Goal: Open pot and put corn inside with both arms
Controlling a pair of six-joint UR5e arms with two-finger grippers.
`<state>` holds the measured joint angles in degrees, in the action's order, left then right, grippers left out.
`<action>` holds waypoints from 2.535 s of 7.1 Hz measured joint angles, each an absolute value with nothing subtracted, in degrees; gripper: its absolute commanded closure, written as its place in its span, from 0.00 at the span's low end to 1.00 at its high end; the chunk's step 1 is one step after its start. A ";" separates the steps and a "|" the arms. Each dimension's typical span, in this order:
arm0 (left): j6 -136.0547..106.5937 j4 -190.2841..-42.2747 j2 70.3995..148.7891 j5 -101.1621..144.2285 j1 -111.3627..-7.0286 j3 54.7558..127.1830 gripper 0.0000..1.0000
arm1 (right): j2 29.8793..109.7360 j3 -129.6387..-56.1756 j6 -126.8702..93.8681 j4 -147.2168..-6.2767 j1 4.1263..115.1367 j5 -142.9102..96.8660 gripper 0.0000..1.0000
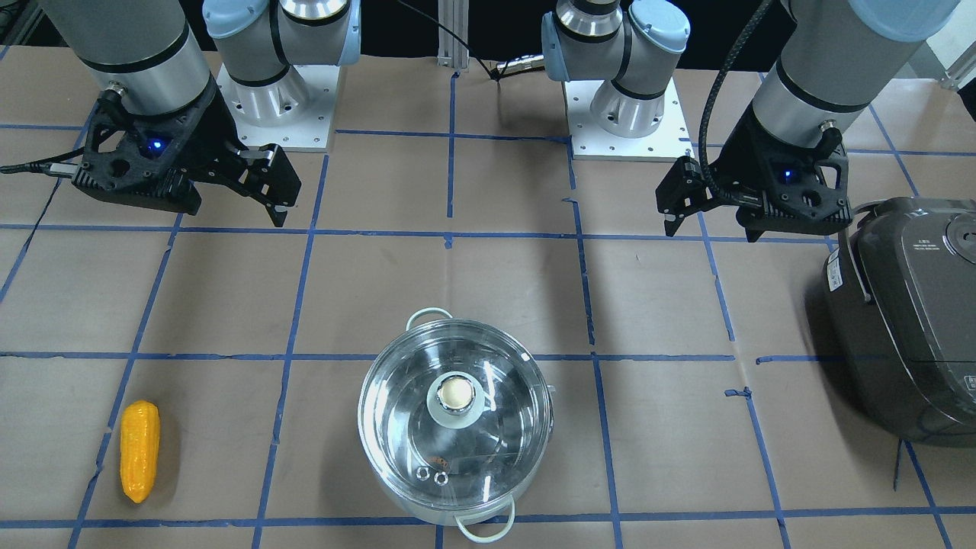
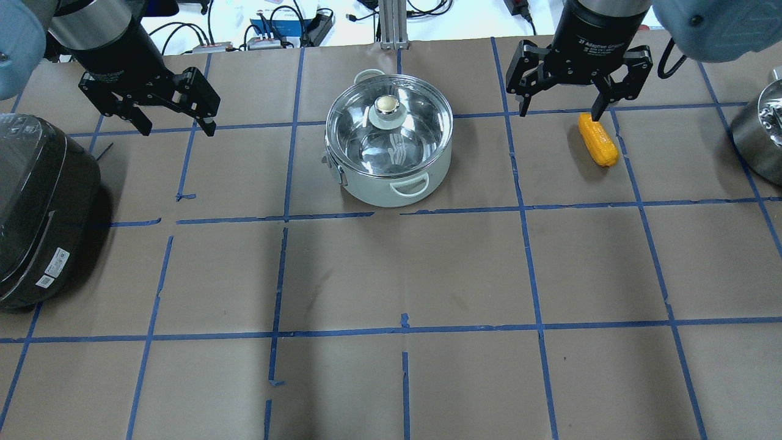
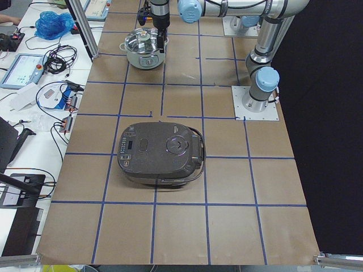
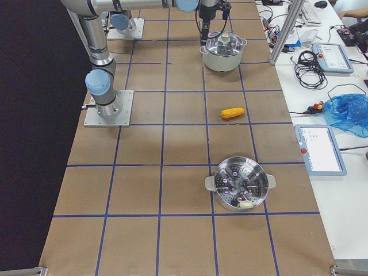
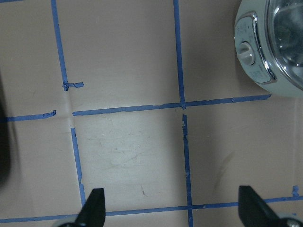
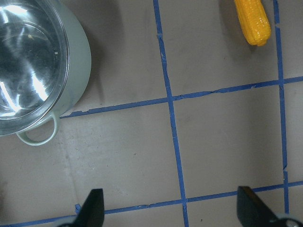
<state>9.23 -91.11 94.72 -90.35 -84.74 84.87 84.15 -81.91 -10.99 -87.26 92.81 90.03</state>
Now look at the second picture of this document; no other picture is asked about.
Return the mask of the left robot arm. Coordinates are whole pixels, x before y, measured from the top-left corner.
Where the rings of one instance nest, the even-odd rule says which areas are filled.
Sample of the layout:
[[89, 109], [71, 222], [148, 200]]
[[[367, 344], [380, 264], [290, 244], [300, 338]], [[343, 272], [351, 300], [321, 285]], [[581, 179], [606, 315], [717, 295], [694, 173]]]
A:
[[120, 117], [148, 136], [153, 122], [142, 108], [156, 106], [186, 114], [207, 136], [215, 134], [218, 93], [199, 68], [167, 68], [127, 1], [3, 1], [3, 100], [26, 87], [48, 34], [84, 68], [78, 87], [103, 116]]

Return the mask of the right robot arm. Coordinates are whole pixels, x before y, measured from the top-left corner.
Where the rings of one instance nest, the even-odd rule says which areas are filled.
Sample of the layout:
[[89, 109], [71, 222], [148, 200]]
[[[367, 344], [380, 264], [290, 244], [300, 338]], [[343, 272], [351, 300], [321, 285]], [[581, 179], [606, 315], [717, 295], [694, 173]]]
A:
[[650, 10], [682, 55], [700, 62], [734, 61], [780, 41], [779, 1], [567, 1], [550, 45], [521, 41], [506, 70], [520, 115], [557, 84], [596, 87], [596, 122], [612, 104], [638, 98], [654, 62], [647, 45], [632, 42]]

